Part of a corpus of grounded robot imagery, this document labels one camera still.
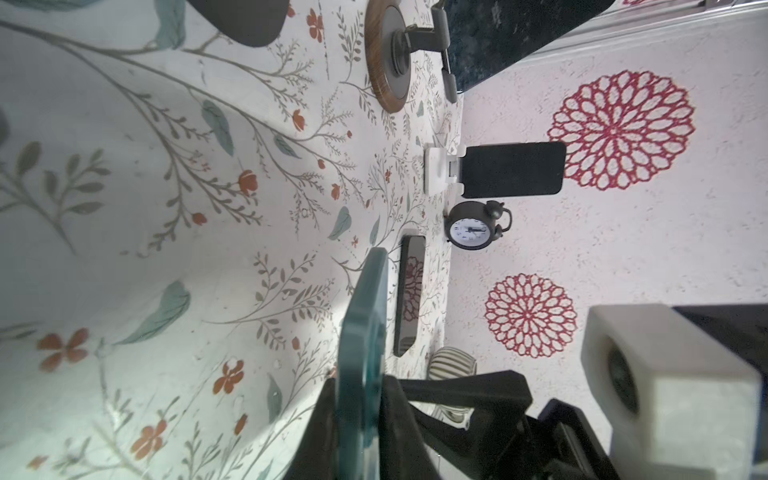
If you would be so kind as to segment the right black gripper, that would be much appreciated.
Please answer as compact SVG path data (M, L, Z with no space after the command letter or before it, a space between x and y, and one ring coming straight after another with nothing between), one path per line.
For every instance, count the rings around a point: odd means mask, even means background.
M493 474L532 404L525 377L507 370L449 380L402 380L409 401L471 410L469 427L453 427L415 409L425 444L464 474ZM581 409L550 400L530 423L537 479L619 480Z

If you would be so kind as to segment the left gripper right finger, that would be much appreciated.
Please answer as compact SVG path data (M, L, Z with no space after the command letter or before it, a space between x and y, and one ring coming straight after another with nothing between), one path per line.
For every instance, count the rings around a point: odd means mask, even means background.
M440 479L398 378L385 375L380 403L380 478Z

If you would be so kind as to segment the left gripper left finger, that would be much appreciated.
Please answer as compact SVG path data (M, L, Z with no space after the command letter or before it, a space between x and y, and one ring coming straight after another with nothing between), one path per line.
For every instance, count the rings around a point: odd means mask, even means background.
M335 479L336 379L325 381L285 480Z

